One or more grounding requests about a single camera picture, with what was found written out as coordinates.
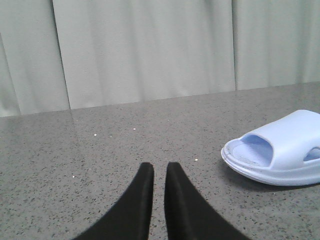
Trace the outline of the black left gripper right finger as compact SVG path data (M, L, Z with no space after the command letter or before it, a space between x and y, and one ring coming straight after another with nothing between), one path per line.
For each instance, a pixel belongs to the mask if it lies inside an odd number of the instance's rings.
M247 239L209 205L178 162L167 165L164 212L169 240Z

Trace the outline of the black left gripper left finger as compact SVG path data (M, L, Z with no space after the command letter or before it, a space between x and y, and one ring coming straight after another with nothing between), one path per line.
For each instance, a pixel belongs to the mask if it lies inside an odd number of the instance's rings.
M147 240L153 208L154 168L140 164L129 187L96 223L76 240Z

